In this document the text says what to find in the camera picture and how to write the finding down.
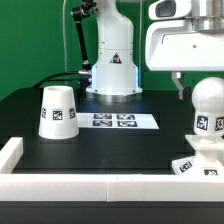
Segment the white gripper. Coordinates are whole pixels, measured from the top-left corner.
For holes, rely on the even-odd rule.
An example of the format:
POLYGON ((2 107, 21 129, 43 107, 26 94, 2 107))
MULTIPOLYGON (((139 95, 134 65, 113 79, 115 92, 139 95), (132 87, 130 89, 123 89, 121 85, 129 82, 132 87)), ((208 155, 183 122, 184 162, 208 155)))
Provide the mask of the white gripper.
POLYGON ((145 60, 151 71, 173 72, 182 100, 181 72, 224 71, 224 31, 194 31, 190 19, 154 22, 146 33, 145 60))

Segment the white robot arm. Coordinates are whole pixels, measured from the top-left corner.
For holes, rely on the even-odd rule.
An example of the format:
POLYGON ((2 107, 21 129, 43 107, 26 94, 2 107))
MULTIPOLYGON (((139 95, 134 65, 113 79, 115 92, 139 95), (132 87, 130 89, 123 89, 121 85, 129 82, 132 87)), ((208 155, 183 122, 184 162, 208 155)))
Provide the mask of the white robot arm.
MULTIPOLYGON (((139 95, 138 68, 133 63, 133 24, 116 2, 95 0, 98 60, 87 93, 120 102, 139 95)), ((145 63, 168 71, 176 84, 186 71, 224 71, 224 0, 157 0, 149 6, 145 63)))

